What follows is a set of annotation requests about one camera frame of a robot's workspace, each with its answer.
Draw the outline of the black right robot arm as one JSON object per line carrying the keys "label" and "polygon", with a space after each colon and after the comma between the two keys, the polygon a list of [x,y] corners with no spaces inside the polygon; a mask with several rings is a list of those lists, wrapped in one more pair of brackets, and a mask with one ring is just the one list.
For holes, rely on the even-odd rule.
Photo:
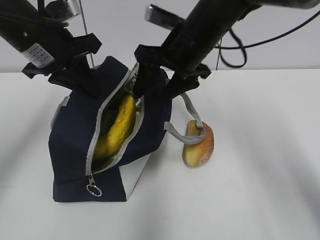
{"label": "black right robot arm", "polygon": [[161,46],[139,45],[134,52],[138,74],[133,88],[141,97],[161,79],[161,67],[174,72],[162,94],[166,99],[196,89],[211,71],[202,63],[218,41],[248,13],[263,5],[311,9],[318,0],[200,0],[186,19],[154,4],[144,19],[170,31]]}

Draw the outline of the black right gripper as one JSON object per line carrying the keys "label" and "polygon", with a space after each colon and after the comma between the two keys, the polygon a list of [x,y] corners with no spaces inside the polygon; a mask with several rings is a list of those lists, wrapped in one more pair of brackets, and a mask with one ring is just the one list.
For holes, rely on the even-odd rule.
{"label": "black right gripper", "polygon": [[144,93],[156,85],[160,76],[160,67],[166,67],[174,74],[169,78],[163,73],[165,87],[163,99],[172,100],[180,94],[199,87],[198,77],[206,79],[212,72],[205,64],[200,63],[194,70],[184,69],[177,60],[170,60],[167,53],[160,46],[138,45],[134,56],[139,63],[134,96],[139,99]]}

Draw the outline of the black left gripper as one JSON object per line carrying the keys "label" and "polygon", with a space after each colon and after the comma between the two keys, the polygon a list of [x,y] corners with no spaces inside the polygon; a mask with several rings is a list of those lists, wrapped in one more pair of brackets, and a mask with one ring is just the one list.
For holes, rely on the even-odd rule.
{"label": "black left gripper", "polygon": [[90,97],[101,95],[100,84],[95,80],[88,54],[95,54],[102,43],[93,34],[74,37],[65,23],[26,24],[22,31],[21,53],[29,63],[22,72],[29,78],[50,75],[48,82],[72,90],[82,90]]}

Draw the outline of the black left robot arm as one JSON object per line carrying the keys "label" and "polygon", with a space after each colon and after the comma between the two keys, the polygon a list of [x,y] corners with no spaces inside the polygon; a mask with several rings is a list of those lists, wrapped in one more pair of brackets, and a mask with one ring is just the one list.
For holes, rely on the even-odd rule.
{"label": "black left robot arm", "polygon": [[97,98],[100,85],[87,55],[102,43],[93,33],[73,36],[67,29],[69,20],[83,15],[79,0],[39,0],[37,7],[28,0],[2,0],[0,36],[29,61],[22,70],[28,78],[48,76],[51,84]]}

